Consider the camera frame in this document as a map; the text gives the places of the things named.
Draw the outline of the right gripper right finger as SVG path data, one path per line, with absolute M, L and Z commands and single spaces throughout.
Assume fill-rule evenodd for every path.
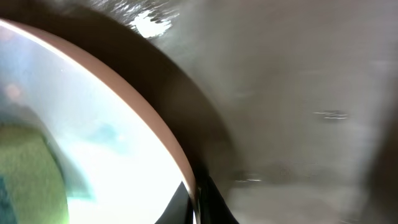
M 210 176 L 199 185 L 198 203 L 201 224 L 239 224 Z

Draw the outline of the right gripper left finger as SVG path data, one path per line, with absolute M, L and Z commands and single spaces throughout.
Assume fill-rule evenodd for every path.
M 183 182 L 155 224 L 193 224 L 192 201 Z

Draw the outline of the white plate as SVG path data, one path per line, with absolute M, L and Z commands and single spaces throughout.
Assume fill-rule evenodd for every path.
M 54 34 L 1 20 L 1 122 L 34 128 L 62 173 L 71 223 L 156 223 L 196 180 L 169 127 L 114 70 Z

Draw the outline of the green yellow sponge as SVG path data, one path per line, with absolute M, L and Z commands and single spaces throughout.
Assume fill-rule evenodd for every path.
M 69 222 L 65 185 L 42 134 L 1 126 L 1 223 Z

